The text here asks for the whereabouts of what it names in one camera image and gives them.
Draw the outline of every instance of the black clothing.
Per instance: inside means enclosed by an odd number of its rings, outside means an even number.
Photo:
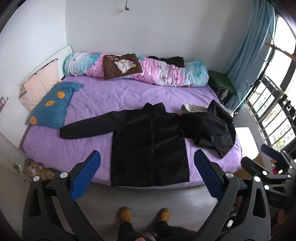
[[[179,115],[163,103],[112,111],[69,124],[60,137],[77,139],[113,132],[111,185],[149,187],[189,182],[184,131]]]
[[[156,59],[156,60],[160,60],[163,62],[166,62],[167,64],[173,64],[179,68],[184,68],[185,67],[185,63],[184,63],[184,59],[182,57],[176,56],[176,57],[172,57],[172,58],[158,58],[155,56],[149,56],[148,58],[152,58],[152,59]]]
[[[140,110],[112,111],[60,129],[60,137],[77,139],[113,132],[111,185],[149,187],[189,182],[184,138],[216,149],[232,148],[232,118],[212,101],[208,112],[167,113],[163,103]]]
[[[232,117],[214,100],[207,112],[182,114],[180,125],[185,138],[192,138],[194,144],[215,149],[223,158],[235,143],[236,132]]]
[[[185,228],[169,226],[166,221],[161,221],[156,225],[155,233],[157,241],[190,241],[196,234],[195,231]],[[138,238],[151,241],[150,238],[136,232],[130,223],[120,225],[117,241],[135,241]]]

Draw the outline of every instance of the blue curtain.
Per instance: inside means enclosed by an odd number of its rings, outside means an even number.
[[[252,65],[260,57],[260,50],[274,21],[275,13],[273,6],[267,0],[254,0],[254,8],[247,36],[240,49],[223,71],[228,73],[228,78],[237,90],[237,95],[232,96],[226,104],[227,108],[234,110],[247,95],[250,89],[248,86],[255,82],[256,78],[247,79],[247,77],[250,69],[254,71]],[[256,68],[255,71],[258,71],[256,73],[257,76],[260,70],[261,67]]]

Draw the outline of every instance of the black pants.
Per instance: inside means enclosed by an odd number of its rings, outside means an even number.
[[[166,221],[161,221],[156,225],[155,233],[157,234],[156,240],[159,241],[190,241],[196,234],[195,231],[185,228],[169,226]],[[120,225],[117,241],[135,241],[138,238],[151,241],[151,239],[136,232],[130,223],[125,222]]]

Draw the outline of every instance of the purple bed sheet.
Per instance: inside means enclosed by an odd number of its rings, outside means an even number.
[[[167,112],[181,114],[181,105],[185,103],[208,105],[213,99],[218,102],[214,91],[209,87],[182,88],[164,87],[147,84],[136,80],[116,79],[104,80],[88,76],[67,76],[63,81],[85,84],[75,92],[68,108],[66,123],[95,117],[110,111],[141,109],[146,103],[163,102]],[[198,146],[185,139],[189,163],[190,181],[164,187],[179,188],[203,184],[198,173],[193,155]],[[59,131],[44,126],[31,126],[25,138],[23,148],[29,158],[60,171],[69,172],[76,163],[83,162],[92,150],[100,152],[101,166],[96,172],[93,182],[110,185],[110,157],[112,133],[75,140],[59,137]],[[241,168],[242,149],[238,138],[233,148],[224,158],[219,158],[215,150],[203,149],[207,157],[217,162],[224,171],[236,172]]]

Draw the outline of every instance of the window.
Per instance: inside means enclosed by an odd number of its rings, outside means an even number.
[[[274,45],[288,53],[296,53],[296,39],[280,16],[276,21]],[[282,52],[270,48],[272,55],[269,65],[262,68],[265,72],[260,83],[252,89],[247,107],[265,143],[281,150],[295,139],[296,63]]]

